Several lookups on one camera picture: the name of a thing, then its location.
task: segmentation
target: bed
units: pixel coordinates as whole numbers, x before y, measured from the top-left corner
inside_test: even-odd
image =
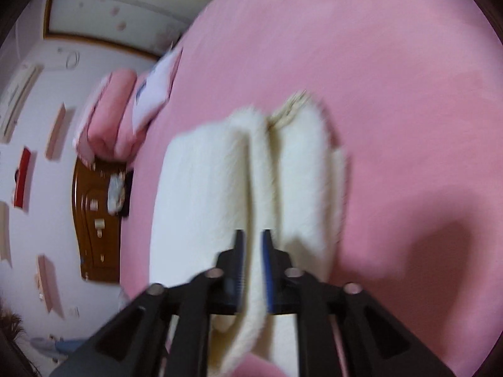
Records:
[[[214,0],[135,163],[121,284],[148,284],[170,140],[297,90],[350,157],[332,281],[373,293],[459,377],[503,329],[503,46],[473,0]]]

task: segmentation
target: screw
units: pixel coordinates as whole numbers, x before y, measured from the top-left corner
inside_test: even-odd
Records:
[[[287,276],[287,278],[300,278],[301,276],[303,276],[303,274],[304,271],[299,268],[288,268],[285,271],[285,275]]]
[[[223,271],[220,268],[211,268],[206,272],[206,277],[210,279],[216,279],[223,276]]]
[[[163,294],[163,292],[164,286],[162,286],[160,283],[153,283],[147,289],[147,293],[152,296],[159,296],[160,294]]]
[[[357,283],[346,283],[344,285],[344,292],[346,292],[347,294],[358,294],[360,293],[361,291],[363,291],[363,288],[361,285],[357,284]]]

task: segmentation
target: white towel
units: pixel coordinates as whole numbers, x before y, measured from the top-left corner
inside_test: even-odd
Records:
[[[261,232],[272,229],[298,267],[327,278],[344,194],[344,160],[336,154],[320,109],[305,94],[269,119],[243,109],[169,145],[154,209],[150,281],[187,282],[229,248],[235,229],[247,234],[243,313],[213,322],[210,375],[228,375],[254,346],[297,375],[294,317],[266,326]]]

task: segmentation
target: pink pillow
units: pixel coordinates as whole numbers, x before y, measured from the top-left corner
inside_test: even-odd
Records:
[[[112,74],[108,74],[103,77],[101,82],[87,98],[82,119],[79,123],[79,127],[75,131],[74,141],[72,142],[74,149],[77,152],[77,156],[87,168],[91,168],[95,159],[95,153],[87,140],[87,130],[89,129],[89,124],[91,122],[92,115],[95,112],[96,105],[101,99],[104,90],[108,86],[111,76]]]
[[[145,72],[138,77],[133,93],[124,111],[124,116],[119,126],[119,133],[117,134],[117,143],[114,149],[115,159],[118,161],[133,161],[147,135],[147,127],[144,127],[137,133],[133,131],[133,107],[136,99],[136,92],[145,81],[148,74],[149,72]]]
[[[181,56],[181,49],[164,55],[136,91],[133,132],[139,132],[147,126],[169,100]]]
[[[114,160],[119,125],[135,82],[136,72],[132,69],[112,72],[110,82],[92,115],[87,139],[95,154],[103,160]]]

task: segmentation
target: white air conditioner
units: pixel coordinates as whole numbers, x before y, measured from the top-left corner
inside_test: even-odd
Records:
[[[41,69],[39,65],[22,64],[3,91],[0,99],[0,143],[10,141],[23,103]]]

